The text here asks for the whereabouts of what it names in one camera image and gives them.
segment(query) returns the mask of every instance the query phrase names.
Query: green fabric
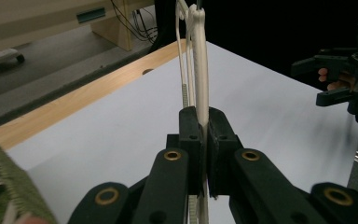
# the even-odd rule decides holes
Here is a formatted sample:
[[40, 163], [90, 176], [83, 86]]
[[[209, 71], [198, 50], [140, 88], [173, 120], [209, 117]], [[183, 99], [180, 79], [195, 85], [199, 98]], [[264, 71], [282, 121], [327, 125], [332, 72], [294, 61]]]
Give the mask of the green fabric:
[[32, 179], [0, 148], [0, 178], [6, 190], [0, 194], [0, 223], [9, 200], [15, 204], [19, 215], [32, 213], [48, 223], [57, 223]]

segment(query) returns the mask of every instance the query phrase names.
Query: white table surface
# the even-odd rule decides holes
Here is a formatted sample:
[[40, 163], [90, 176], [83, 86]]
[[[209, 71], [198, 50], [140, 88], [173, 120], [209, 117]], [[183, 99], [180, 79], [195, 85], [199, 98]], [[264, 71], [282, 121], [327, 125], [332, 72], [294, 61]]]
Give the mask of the white table surface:
[[[319, 107], [320, 92], [207, 43], [210, 106], [225, 112], [245, 147], [263, 151], [293, 185], [346, 186], [358, 147], [347, 104]], [[147, 176], [182, 109], [174, 59], [8, 151], [60, 223], [93, 187]], [[228, 198], [210, 200], [210, 223], [234, 223]]]

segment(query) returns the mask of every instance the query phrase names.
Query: gray floor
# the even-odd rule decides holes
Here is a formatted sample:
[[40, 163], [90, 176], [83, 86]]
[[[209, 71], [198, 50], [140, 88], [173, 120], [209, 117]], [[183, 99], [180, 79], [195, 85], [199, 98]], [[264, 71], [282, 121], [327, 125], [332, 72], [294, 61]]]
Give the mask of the gray floor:
[[[157, 35], [154, 6], [140, 12], [145, 27]], [[135, 27], [134, 19], [129, 21]], [[0, 124], [146, 55], [152, 46], [138, 35], [132, 35], [132, 44], [126, 51], [83, 26], [14, 47], [25, 62], [0, 64]]]

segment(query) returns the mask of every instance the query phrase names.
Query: floor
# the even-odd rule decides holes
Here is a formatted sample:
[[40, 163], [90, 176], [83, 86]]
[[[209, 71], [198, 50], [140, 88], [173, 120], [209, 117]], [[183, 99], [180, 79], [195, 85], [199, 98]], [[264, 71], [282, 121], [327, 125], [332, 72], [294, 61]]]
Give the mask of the floor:
[[[25, 62], [0, 64], [0, 124], [146, 55], [157, 35], [154, 6], [139, 13], [142, 19], [139, 14], [129, 18], [130, 51], [94, 34], [89, 26], [13, 48]], [[145, 38], [142, 21], [151, 39]]]

